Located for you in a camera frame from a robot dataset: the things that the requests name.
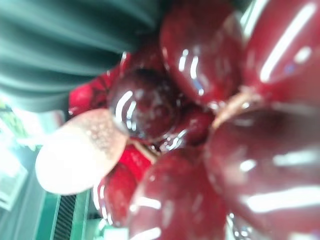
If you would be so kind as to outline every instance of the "red fruit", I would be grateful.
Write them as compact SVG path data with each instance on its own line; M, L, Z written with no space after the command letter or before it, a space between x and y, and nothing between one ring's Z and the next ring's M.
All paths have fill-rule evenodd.
M75 117L93 109L107 108L107 96L110 87L114 84L120 74L119 67L93 79L91 82L77 87L70 92L69 113Z
M190 104L181 110L181 118L174 130L157 146L162 152L185 146L198 146L207 139L214 118L209 109Z
M127 166L118 163L98 186L93 187L94 198L98 199L99 211L114 227L124 227L130 200L137 181Z
M132 54L126 52L122 55L121 74L135 69L153 69L162 74L166 73L158 36L147 38L137 52Z
M138 182L141 181L146 170L151 166L150 160L136 149L133 144L125 147L119 163L126 165Z
M150 69L136 69L110 89L110 111L119 130L140 141L161 139L176 124L179 108L167 78Z
M74 117L91 109L93 90L89 84L77 87L70 92L69 111Z
M163 58L180 90L215 107L240 84L241 27L224 0L188 0L173 6L160 34Z
M198 155L191 148L176 149L148 170L132 198L130 239L224 239L226 208Z
M272 239L320 230L320 117L270 109L224 122L208 139L209 179L230 209Z
M245 55L250 91L266 100L320 105L320 1L270 0Z

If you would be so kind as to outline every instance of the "dark red grape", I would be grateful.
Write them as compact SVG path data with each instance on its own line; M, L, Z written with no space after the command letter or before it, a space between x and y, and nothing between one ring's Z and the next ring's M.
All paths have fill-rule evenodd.
M245 90L265 100L320 105L320 1L270 0L249 40Z
M112 86L109 99L118 128L140 141L161 139L179 119L175 91L165 76L150 69L125 74Z
M222 240L226 207L192 148L164 154L145 174L130 205L131 239Z
M164 153L185 146L198 146L207 139L214 118L211 110L190 104L181 110L181 118L174 130L157 146Z
M212 185L272 239L320 230L320 118L271 109L224 122L208 139Z
M240 84L241 27L223 0L175 4L164 19L160 45L172 79L198 104L215 108Z
M158 73L166 74L158 36L147 37L137 52L125 52L122 55L120 62L121 74L135 69L153 69Z
M118 163L93 188L94 199L97 199L99 212L114 227L124 227L132 195L137 188L137 181L129 168Z

